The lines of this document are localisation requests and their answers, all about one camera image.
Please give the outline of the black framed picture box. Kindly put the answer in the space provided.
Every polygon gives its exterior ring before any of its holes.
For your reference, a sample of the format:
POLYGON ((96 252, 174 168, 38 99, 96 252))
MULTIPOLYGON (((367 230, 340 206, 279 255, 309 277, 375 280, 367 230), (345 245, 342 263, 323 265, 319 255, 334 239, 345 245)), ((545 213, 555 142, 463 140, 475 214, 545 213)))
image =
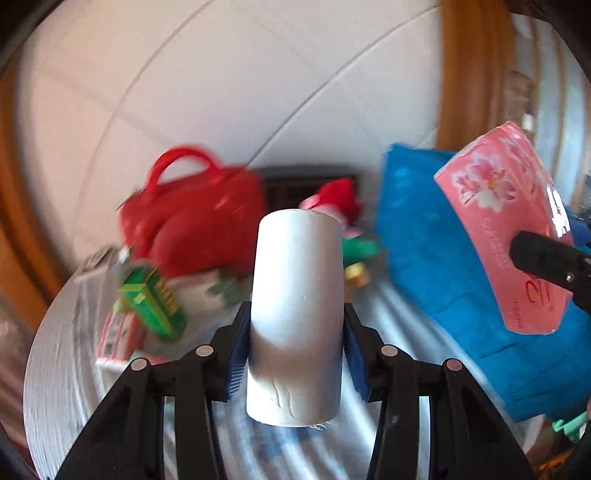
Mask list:
POLYGON ((267 212, 294 209, 314 195, 325 183, 341 178, 353 180, 356 191, 359 173, 346 165, 267 166, 252 171, 263 182, 267 212))

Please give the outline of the green plush toy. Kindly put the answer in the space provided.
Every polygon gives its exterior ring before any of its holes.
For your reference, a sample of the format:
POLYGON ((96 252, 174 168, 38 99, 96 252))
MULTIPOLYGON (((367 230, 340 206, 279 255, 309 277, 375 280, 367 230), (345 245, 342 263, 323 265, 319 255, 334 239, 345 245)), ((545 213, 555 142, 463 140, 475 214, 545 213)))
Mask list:
POLYGON ((379 253, 375 240, 363 236, 342 239, 342 261, 346 266, 366 261, 379 253))

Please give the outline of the red and white flat box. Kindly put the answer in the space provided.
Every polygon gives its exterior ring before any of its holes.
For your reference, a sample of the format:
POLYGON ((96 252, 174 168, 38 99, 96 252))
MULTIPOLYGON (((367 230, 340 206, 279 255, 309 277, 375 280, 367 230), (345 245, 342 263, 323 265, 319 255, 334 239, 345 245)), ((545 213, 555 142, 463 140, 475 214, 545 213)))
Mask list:
POLYGON ((133 312, 110 312, 98 342, 95 364, 99 368, 121 372, 136 350, 143 346, 145 328, 133 312))

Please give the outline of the pink pig plush red dress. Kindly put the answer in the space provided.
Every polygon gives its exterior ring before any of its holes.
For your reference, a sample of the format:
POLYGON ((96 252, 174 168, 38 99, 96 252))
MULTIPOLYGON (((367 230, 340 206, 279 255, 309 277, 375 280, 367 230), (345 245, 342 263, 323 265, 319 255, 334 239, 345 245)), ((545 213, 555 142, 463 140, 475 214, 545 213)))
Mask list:
POLYGON ((322 185, 314 195, 298 205, 304 210, 328 210, 346 227, 356 223, 363 212, 363 204, 356 198, 356 184, 352 178, 341 178, 322 185))

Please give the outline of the pink tissue pack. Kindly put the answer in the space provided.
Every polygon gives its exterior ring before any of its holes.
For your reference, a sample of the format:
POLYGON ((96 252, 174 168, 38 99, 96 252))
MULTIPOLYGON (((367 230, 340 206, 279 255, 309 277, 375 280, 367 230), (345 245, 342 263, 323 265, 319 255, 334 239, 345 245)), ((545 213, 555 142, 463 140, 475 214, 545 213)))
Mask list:
POLYGON ((525 133, 513 122, 494 128, 454 155, 434 180, 477 251, 506 328, 556 331, 571 294, 510 259, 511 240, 521 231, 573 244, 562 199, 525 133))

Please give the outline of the white cylinder bottle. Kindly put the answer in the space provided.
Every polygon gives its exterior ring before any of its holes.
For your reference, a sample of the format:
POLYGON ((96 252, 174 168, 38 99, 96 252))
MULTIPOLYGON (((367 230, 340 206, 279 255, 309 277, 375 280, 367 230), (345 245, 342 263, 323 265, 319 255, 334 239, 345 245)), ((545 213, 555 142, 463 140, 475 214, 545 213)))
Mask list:
POLYGON ((280 427, 325 423, 342 389, 342 233, 329 215, 280 210, 259 224, 246 412, 280 427))

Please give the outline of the green and white carton box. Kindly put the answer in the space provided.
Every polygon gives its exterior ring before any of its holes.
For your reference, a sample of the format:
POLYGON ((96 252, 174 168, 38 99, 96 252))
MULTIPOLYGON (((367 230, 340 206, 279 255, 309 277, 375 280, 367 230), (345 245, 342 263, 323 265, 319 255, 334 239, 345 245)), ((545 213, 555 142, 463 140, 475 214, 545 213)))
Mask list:
POLYGON ((187 319, 176 296, 157 268, 132 266, 124 277, 119 292, 145 327, 166 340, 179 340, 187 319))

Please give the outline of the wooden door frame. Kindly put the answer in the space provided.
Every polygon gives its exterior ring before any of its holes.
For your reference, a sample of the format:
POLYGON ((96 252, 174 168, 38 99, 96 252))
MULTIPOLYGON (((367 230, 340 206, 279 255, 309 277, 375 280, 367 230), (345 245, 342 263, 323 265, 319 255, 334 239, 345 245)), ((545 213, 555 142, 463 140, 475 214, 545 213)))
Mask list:
POLYGON ((504 122, 515 41, 503 1, 443 1, 443 82, 436 147, 458 151, 504 122))

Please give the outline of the blue plastic bin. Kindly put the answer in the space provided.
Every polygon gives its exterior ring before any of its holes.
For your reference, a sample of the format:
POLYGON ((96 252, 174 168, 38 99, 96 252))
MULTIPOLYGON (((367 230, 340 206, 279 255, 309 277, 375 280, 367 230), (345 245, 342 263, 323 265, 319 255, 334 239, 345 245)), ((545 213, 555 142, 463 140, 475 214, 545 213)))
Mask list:
POLYGON ((389 276, 476 362, 513 419, 571 419, 590 397, 590 316, 570 304, 550 335, 505 328, 469 236, 434 180, 452 156, 402 144, 386 153, 376 231, 389 276))

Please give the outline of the red bear-shaped handbag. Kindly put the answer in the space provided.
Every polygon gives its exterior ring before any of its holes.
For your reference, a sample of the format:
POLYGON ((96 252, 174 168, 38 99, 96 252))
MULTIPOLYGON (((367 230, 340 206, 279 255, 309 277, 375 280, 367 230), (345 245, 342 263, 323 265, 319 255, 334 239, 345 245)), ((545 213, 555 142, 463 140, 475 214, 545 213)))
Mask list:
POLYGON ((204 148, 180 146, 152 165, 145 186, 119 210, 123 243, 168 278, 225 269, 249 275, 259 222, 266 215, 263 182, 249 169, 224 167, 204 148))

